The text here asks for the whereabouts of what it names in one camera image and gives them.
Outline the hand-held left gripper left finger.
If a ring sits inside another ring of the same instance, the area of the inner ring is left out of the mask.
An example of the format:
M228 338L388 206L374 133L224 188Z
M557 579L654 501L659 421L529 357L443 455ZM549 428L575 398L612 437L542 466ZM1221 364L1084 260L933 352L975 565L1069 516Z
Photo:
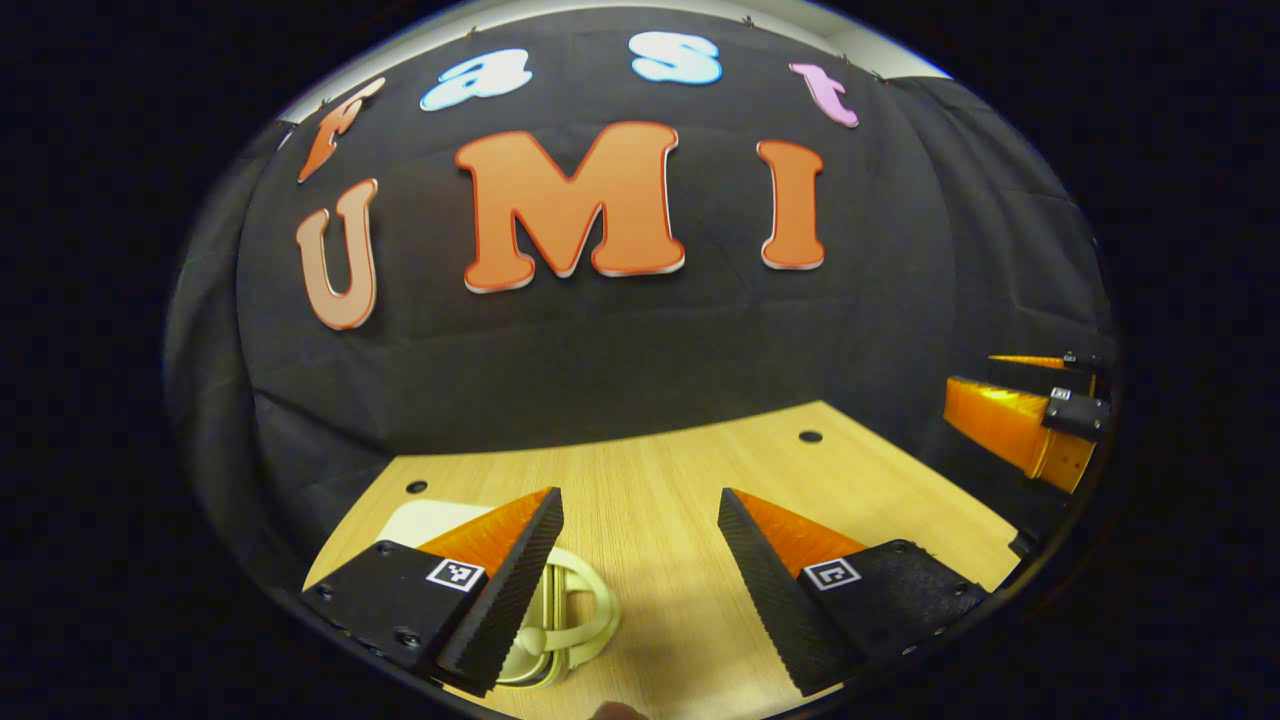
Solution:
M417 546L378 539L300 594L323 624L416 678L492 691L564 523L547 487Z

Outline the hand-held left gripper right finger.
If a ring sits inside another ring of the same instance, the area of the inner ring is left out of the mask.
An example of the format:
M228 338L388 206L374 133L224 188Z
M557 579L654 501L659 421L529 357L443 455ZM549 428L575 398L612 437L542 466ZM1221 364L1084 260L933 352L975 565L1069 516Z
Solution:
M741 489L717 524L804 696L906 667L988 596L909 539L864 544Z

